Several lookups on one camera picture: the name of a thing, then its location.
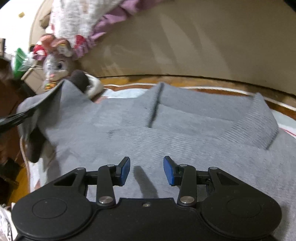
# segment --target circular cover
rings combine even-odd
[[[281,221],[281,208],[265,194],[259,197],[212,194],[201,206],[204,220],[219,233],[256,240],[272,233]]]
[[[61,240],[89,220],[91,204],[81,194],[63,191],[46,196],[36,191],[14,206],[12,219],[21,235],[34,240]]]

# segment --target folded fabric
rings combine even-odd
[[[65,80],[26,99],[18,111],[37,103],[42,108],[19,132],[28,138],[37,126],[56,147],[41,186],[74,168],[93,171],[129,156],[126,184],[114,187],[117,199],[177,199],[178,188],[168,185],[162,166],[169,155],[198,170],[219,167],[273,197],[283,211],[275,237],[295,240],[296,139],[278,130],[260,94],[223,96],[160,83],[137,98],[97,105]],[[205,191],[198,193],[205,198]],[[95,196],[89,187],[87,197]]]

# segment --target white tag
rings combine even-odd
[[[65,44],[59,44],[57,51],[66,57],[72,56],[72,51],[70,51]]]

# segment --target black robotic gripper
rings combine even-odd
[[[279,204],[217,167],[197,171],[177,165],[169,156],[163,167],[173,198],[120,198],[113,186],[123,186],[131,161],[87,172],[79,167],[19,200],[12,210],[18,240],[72,241],[274,241],[281,221]],[[96,202],[86,198],[97,185]],[[197,185],[208,197],[197,201]]]

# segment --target plush toy eye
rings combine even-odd
[[[60,61],[60,62],[57,64],[57,68],[58,68],[58,69],[61,69],[62,67],[63,67],[63,62]]]

